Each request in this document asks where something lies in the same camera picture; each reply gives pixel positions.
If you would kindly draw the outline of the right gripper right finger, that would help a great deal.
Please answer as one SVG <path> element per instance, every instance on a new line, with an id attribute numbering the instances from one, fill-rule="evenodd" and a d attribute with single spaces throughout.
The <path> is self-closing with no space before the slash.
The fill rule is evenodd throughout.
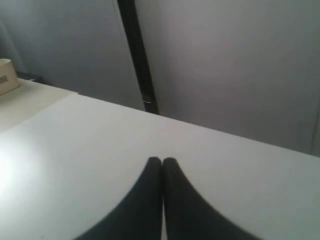
<path id="1" fill-rule="evenodd" d="M 176 159 L 163 161 L 164 210 L 169 240 L 239 240 L 239 230 L 195 190 Z"/>

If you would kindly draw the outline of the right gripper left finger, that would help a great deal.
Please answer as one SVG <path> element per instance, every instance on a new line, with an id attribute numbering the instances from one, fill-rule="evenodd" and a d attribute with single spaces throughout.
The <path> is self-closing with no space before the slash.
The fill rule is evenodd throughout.
<path id="1" fill-rule="evenodd" d="M 162 161 L 150 157 L 123 200 L 78 240 L 160 240 L 163 222 Z"/>

